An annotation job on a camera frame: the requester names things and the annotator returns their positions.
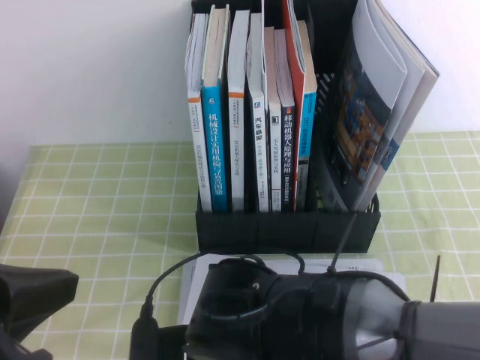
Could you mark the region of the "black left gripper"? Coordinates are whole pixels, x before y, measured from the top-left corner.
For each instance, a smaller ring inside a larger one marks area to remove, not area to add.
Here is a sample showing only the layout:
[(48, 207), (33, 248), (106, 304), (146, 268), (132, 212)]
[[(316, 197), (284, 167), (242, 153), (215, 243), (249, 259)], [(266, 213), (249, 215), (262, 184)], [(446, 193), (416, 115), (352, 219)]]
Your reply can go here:
[(25, 338), (70, 304), (79, 276), (65, 269), (1, 265), (1, 325), (12, 338)]

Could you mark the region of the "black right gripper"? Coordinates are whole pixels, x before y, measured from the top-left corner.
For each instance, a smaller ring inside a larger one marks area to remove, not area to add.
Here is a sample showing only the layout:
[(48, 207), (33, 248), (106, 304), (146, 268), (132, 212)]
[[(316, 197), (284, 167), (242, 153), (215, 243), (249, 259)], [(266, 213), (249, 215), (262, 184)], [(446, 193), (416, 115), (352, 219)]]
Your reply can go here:
[(349, 284), (229, 258), (208, 267), (187, 327), (190, 359), (342, 359)]

